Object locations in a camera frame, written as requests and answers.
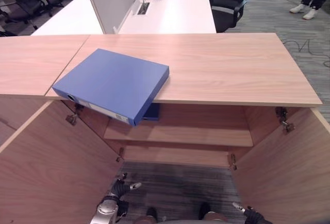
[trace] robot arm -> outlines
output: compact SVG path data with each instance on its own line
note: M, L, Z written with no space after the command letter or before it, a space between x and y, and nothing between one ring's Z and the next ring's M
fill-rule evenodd
M124 180L126 177L127 174L123 174L122 178L114 183L110 194L105 196L97 206L90 224L115 224L127 214L128 202L121 201L120 198L126 193L139 188L142 184L125 185Z

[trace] door hinge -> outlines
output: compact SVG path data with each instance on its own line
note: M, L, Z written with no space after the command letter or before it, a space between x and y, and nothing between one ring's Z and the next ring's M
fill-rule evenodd
M119 157L117 157L117 159L115 161L120 162L120 159L123 158L123 155L124 155L124 148L123 147L121 147L119 149L118 155L119 155Z
M74 105L75 110L74 110L74 114L72 115L68 115L65 120L68 121L72 126L75 126L77 123L77 117L80 116L81 112L84 109L84 106L80 105L80 104L75 104Z
M295 129L293 123L287 122L288 111L285 107L276 107L275 108L276 116L278 117L279 123L284 127L284 133L288 134Z
M232 167L232 169L233 169L234 171L237 170L236 156L235 156L233 153L230 155L230 166Z

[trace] wooden panel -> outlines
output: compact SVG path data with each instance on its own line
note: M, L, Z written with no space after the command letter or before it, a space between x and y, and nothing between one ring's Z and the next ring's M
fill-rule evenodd
M0 122L17 130L46 100L0 97Z
M287 108L288 118L298 110L299 108ZM281 126L276 117L275 107L244 107L244 111L254 145Z
M321 101L274 33L91 35L64 76L97 48L170 66L155 102L317 106ZM57 95L50 91L48 96Z
M162 104L158 122L132 127L111 119L104 138L228 146L252 146L242 107Z
M126 161L228 167L227 152L194 149L126 146Z
M0 122L0 146L15 132L15 130Z
M69 107L72 111L75 110L75 103L66 100L64 101L64 104ZM98 134L100 137L104 136L104 132L108 126L109 123L109 117L96 112L90 108L84 108L83 111L80 113L80 119L82 119L88 126L91 128L96 134Z
M238 163L233 177L244 205L274 224L316 223L330 217L330 125L316 110L301 109Z
M104 142L108 144L110 148L112 148L118 155L122 156L123 149L126 147L126 142L125 141L116 141L116 140L109 140L109 139L104 139Z
M43 96L88 35L0 38L0 95Z
M48 105L0 153L1 223L88 223L121 166L63 103Z
M63 102L72 111L75 110L74 102L70 100L65 100ZM122 148L125 147L124 143L119 143L115 140L107 140L103 138L104 132L109 123L108 116L85 107L84 110L80 113L79 117L83 122L85 122L85 124L88 125L89 128L91 128L96 134L98 134L103 139L103 141L108 144L110 148L112 148L113 151L115 151L117 154L121 153Z

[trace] shoe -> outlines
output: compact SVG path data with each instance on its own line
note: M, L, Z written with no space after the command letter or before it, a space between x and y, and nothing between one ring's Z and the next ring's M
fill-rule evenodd
M312 8L307 14L303 16L303 19L305 20L313 19L317 13L318 13L317 9Z
M203 202L200 207L198 220L203 220L204 216L211 211L211 206L207 202Z
M293 14L304 13L306 11L307 7L308 7L307 5L299 4L298 6L290 9L290 12L293 13Z
M155 218L155 220L158 222L158 219L157 219L157 210L155 208L149 208L147 211L146 211L146 215L147 216L152 216Z

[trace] chair armrest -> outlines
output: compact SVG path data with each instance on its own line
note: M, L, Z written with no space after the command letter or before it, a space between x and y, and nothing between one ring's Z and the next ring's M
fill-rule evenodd
M234 25L236 26L237 22L242 18L244 5L248 2L248 0L243 0L239 5L237 5L234 9Z

